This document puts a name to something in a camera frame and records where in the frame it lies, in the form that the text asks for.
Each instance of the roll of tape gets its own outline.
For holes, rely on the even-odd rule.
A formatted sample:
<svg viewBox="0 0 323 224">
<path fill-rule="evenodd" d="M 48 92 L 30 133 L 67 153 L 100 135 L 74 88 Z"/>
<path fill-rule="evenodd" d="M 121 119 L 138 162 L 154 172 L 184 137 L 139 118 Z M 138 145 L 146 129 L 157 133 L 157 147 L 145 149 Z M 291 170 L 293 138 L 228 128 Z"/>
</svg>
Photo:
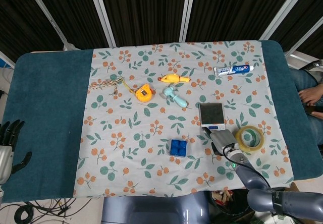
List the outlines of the roll of tape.
<svg viewBox="0 0 323 224">
<path fill-rule="evenodd" d="M 262 148 L 264 143 L 262 132 L 254 126 L 241 128 L 236 134 L 236 139 L 239 148 L 244 152 L 257 151 Z"/>
</svg>

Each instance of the blue toy block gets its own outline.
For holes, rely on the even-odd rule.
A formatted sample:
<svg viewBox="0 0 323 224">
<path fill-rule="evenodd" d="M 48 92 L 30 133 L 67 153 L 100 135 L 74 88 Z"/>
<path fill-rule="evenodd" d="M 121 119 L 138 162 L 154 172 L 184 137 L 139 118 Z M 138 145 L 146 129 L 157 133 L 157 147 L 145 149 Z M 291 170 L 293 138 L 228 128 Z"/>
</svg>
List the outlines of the blue toy block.
<svg viewBox="0 0 323 224">
<path fill-rule="evenodd" d="M 172 140 L 170 155 L 177 157 L 186 156 L 186 141 Z"/>
</svg>

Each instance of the black cable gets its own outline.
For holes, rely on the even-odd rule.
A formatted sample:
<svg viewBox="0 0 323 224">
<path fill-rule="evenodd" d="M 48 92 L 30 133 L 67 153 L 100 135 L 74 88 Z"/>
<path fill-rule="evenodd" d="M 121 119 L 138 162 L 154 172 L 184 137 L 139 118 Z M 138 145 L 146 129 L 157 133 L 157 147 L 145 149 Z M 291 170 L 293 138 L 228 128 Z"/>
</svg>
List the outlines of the black cable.
<svg viewBox="0 0 323 224">
<path fill-rule="evenodd" d="M 79 213 L 92 199 L 89 199 L 88 202 L 85 203 L 85 205 L 83 205 L 78 211 L 74 212 L 73 214 L 70 214 L 70 215 L 67 215 L 66 217 L 70 217 L 70 216 L 73 216 L 77 213 Z"/>
<path fill-rule="evenodd" d="M 2 207 L 2 208 L 0 209 L 0 211 L 2 211 L 3 209 L 5 209 L 6 207 L 13 206 L 13 205 L 16 205 L 16 206 L 19 206 L 19 207 L 21 207 L 21 206 L 22 206 L 22 205 L 19 205 L 19 204 L 10 204 L 10 205 L 6 205 L 6 206 Z"/>
<path fill-rule="evenodd" d="M 61 220 L 51 219 L 51 220 L 43 220 L 43 221 L 39 222 L 38 224 L 42 224 L 42 223 L 45 223 L 45 222 L 48 222 L 48 221 L 59 221 L 59 222 L 61 222 Z"/>
<path fill-rule="evenodd" d="M 41 213 L 41 214 L 44 214 L 44 215 L 57 216 L 57 215 L 52 214 L 51 212 L 48 212 L 48 211 L 44 211 L 44 212 L 42 212 L 43 210 L 41 210 L 41 209 L 37 209 L 37 211 L 38 211 L 39 213 Z"/>
<path fill-rule="evenodd" d="M 66 201 L 66 203 L 64 203 L 64 205 L 66 205 L 66 210 L 70 208 L 70 206 L 76 201 L 76 199 L 74 199 L 69 205 L 67 205 L 70 201 L 72 200 L 72 198 L 70 198 L 68 201 Z M 51 211 L 58 211 L 58 210 L 62 210 L 62 208 L 59 206 L 59 207 L 56 207 L 56 208 L 50 208 Z"/>
<path fill-rule="evenodd" d="M 29 201 L 27 201 L 27 202 L 25 202 L 25 203 L 26 203 L 26 205 L 30 205 L 31 207 L 33 207 L 33 208 L 37 209 L 38 211 L 39 211 L 39 210 L 44 210 L 44 211 L 46 211 L 46 212 L 48 212 L 48 213 L 50 213 L 50 214 L 52 214 L 52 215 L 54 215 L 54 216 L 60 216 L 60 215 L 58 215 L 58 214 L 54 213 L 54 211 L 53 211 L 53 210 L 51 210 L 51 209 L 49 209 L 49 208 L 34 205 L 34 204 L 32 204 L 31 202 L 29 202 Z"/>
<path fill-rule="evenodd" d="M 21 219 L 22 214 L 24 212 L 27 213 L 27 217 L 25 219 Z M 32 222 L 33 217 L 34 217 L 34 209 L 32 208 L 32 206 L 23 205 L 16 210 L 14 220 L 16 224 L 29 224 Z"/>
<path fill-rule="evenodd" d="M 264 176 L 262 176 L 262 174 L 261 174 L 261 173 L 259 173 L 257 170 L 255 170 L 254 168 L 249 167 L 248 165 L 245 165 L 245 164 L 243 164 L 243 163 L 235 162 L 235 161 L 233 161 L 233 160 L 229 159 L 229 158 L 226 156 L 226 154 L 225 154 L 225 150 L 226 150 L 226 148 L 228 148 L 228 147 L 233 147 L 233 146 L 234 146 L 234 143 L 231 143 L 231 144 L 228 144 L 227 146 L 225 146 L 225 147 L 223 148 L 223 156 L 224 156 L 228 161 L 230 161 L 230 162 L 232 162 L 232 163 L 235 163 L 235 164 L 237 164 L 237 165 L 240 165 L 240 166 L 246 167 L 247 169 L 250 169 L 250 170 L 251 170 L 251 171 L 253 171 L 255 174 L 259 175 L 259 176 L 260 176 L 260 177 L 265 181 L 265 183 L 268 185 L 268 187 L 269 187 L 269 188 L 271 188 L 270 184 L 269 184 L 269 183 L 268 183 L 268 181 L 265 179 L 265 177 L 264 177 Z"/>
<path fill-rule="evenodd" d="M 66 208 L 66 199 L 64 198 L 64 208 Z M 63 219 L 63 222 L 62 222 L 62 224 L 64 224 L 65 223 L 65 216 L 66 216 L 66 211 L 64 211 L 64 219 Z"/>
<path fill-rule="evenodd" d="M 64 201 L 65 201 L 65 203 L 64 203 L 64 205 L 66 205 L 68 202 L 70 202 L 70 200 L 71 200 L 72 198 L 70 198 L 67 202 L 66 202 L 66 199 L 64 199 Z M 52 208 L 51 206 L 52 206 L 52 200 L 50 200 L 50 202 L 51 202 L 51 204 L 50 204 L 50 206 L 47 208 L 47 207 L 44 207 L 44 206 L 41 206 L 37 201 L 35 201 L 35 203 L 39 206 L 39 207 L 41 207 L 41 208 L 47 208 L 47 209 L 50 209 L 51 211 L 54 211 L 54 210 L 56 210 L 56 209 L 62 209 L 62 207 L 61 206 L 58 206 L 58 207 L 55 207 L 55 208 Z"/>
<path fill-rule="evenodd" d="M 1 98 L 2 94 L 6 94 L 6 95 L 8 95 L 8 93 L 7 93 L 7 92 L 4 92 L 4 91 L 0 90 L 0 98 Z"/>
<path fill-rule="evenodd" d="M 55 209 L 55 207 L 59 204 L 60 200 L 61 200 L 61 199 L 59 199 L 59 200 L 56 202 L 56 204 L 54 205 L 53 209 Z M 48 212 L 43 213 L 43 215 L 42 215 L 42 216 L 37 216 L 37 217 L 35 217 L 35 218 L 33 219 L 33 221 L 32 221 L 32 222 L 35 222 L 35 221 L 38 221 L 38 220 L 42 219 L 45 215 L 48 215 Z"/>
</svg>

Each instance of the white pole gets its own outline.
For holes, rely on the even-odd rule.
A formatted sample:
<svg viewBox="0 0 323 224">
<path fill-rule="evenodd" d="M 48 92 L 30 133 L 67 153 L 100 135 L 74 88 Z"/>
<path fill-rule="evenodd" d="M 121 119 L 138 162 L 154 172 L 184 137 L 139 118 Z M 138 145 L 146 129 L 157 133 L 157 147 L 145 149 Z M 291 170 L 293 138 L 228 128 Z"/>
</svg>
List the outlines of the white pole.
<svg viewBox="0 0 323 224">
<path fill-rule="evenodd" d="M 193 0 L 184 0 L 179 42 L 186 41 L 186 35 L 187 35 L 188 24 L 191 17 L 192 5 L 193 5 Z"/>
<path fill-rule="evenodd" d="M 40 9 L 43 11 L 43 13 L 46 15 L 47 19 L 51 23 L 51 25 L 54 27 L 56 33 L 60 37 L 61 41 L 64 44 L 64 49 L 66 50 L 78 50 L 73 44 L 68 43 L 66 37 L 64 36 L 63 32 L 55 22 L 54 18 L 51 16 L 50 12 L 48 11 L 47 7 L 45 6 L 44 2 L 42 0 L 35 0 Z"/>
<path fill-rule="evenodd" d="M 277 12 L 271 23 L 268 25 L 264 33 L 261 35 L 259 40 L 268 40 L 271 35 L 276 31 L 278 26 L 288 15 L 290 10 L 294 7 L 298 0 L 286 0 L 280 10 Z"/>
<path fill-rule="evenodd" d="M 109 47 L 113 48 L 116 47 L 116 41 L 112 33 L 112 28 L 109 22 L 109 18 L 107 16 L 104 2 L 103 0 L 93 0 L 97 14 L 99 16 L 107 43 L 109 44 Z"/>
<path fill-rule="evenodd" d="M 0 58 L 5 61 L 6 64 L 8 64 L 11 68 L 15 68 L 15 63 L 10 59 L 8 58 L 2 51 L 0 51 Z"/>
<path fill-rule="evenodd" d="M 321 25 L 323 25 L 323 16 L 315 23 L 315 25 L 301 38 L 298 40 L 295 45 L 292 46 L 291 49 L 289 49 L 288 52 L 285 53 L 285 57 L 288 57 L 290 54 L 292 54 L 301 44 L 303 44 L 304 41 L 307 40 L 307 38 L 310 37 L 311 34 L 314 33 Z"/>
</svg>

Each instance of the black curtain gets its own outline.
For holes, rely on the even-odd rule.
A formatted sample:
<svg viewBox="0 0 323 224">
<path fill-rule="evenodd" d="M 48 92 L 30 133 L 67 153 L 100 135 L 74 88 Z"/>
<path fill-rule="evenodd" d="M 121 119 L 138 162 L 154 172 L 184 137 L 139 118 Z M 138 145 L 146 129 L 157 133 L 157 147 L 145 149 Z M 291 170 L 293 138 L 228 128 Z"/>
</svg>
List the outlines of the black curtain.
<svg viewBox="0 0 323 224">
<path fill-rule="evenodd" d="M 43 0 L 69 43 L 80 49 L 108 47 L 93 0 Z"/>
<path fill-rule="evenodd" d="M 186 41 L 259 39 L 285 0 L 194 0 Z"/>
<path fill-rule="evenodd" d="M 104 0 L 117 46 L 179 40 L 184 0 Z"/>
<path fill-rule="evenodd" d="M 318 59 L 323 59 L 323 25 L 310 35 L 297 50 Z"/>
<path fill-rule="evenodd" d="M 35 0 L 0 0 L 0 51 L 14 62 L 31 51 L 62 50 L 63 43 Z"/>
<path fill-rule="evenodd" d="M 288 51 L 323 16 L 323 0 L 299 0 L 270 37 Z"/>
</svg>

